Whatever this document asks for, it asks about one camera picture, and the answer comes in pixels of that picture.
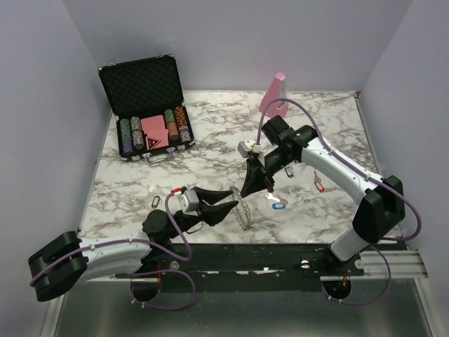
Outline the steel disc with keyrings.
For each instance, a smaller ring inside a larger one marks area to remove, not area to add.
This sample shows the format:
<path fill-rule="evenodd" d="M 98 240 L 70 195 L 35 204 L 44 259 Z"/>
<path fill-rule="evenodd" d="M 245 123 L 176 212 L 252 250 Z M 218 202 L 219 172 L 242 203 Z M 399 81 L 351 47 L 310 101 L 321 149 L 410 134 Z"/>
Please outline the steel disc with keyrings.
<path fill-rule="evenodd" d="M 243 231 L 249 231 L 253 224 L 250 208 L 243 200 L 237 187 L 231 186 L 229 189 L 232 191 L 232 199 L 238 202 L 238 205 L 235 207 L 237 222 Z"/>

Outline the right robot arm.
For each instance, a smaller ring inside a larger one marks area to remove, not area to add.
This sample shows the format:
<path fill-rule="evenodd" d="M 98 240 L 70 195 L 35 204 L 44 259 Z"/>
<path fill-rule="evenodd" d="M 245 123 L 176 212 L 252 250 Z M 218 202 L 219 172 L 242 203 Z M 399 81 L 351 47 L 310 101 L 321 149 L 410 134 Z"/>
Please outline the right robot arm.
<path fill-rule="evenodd" d="M 396 176 L 382 176 L 363 168 L 343 156 L 317 130 L 302 126 L 295 130 L 282 117 L 270 119 L 262 132 L 275 149 L 264 154 L 254 140 L 241 141 L 238 151 L 246 159 L 246 178 L 241 196 L 274 190 L 274 174 L 294 161 L 320 171 L 342 188 L 358 206 L 351 227 L 341 234 L 324 252 L 323 268 L 338 275 L 348 267 L 348 260 L 369 244 L 376 244 L 398 225 L 406 215 L 403 184 Z"/>

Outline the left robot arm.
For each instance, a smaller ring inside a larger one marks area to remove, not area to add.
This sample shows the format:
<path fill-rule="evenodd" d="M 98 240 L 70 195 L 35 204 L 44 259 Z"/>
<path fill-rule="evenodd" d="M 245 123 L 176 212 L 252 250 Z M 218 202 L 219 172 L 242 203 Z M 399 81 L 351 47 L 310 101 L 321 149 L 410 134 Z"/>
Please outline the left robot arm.
<path fill-rule="evenodd" d="M 199 223 L 210 227 L 221 223 L 238 205 L 232 194 L 181 187 L 167 195 L 164 210 L 148 214 L 137 232 L 109 239 L 81 239 L 75 231 L 65 232 L 28 258 L 29 285 L 39 302 L 47 302 L 98 277 L 148 277 L 155 271 L 154 259 L 164 253 L 189 262 L 193 250 L 186 233 Z"/>

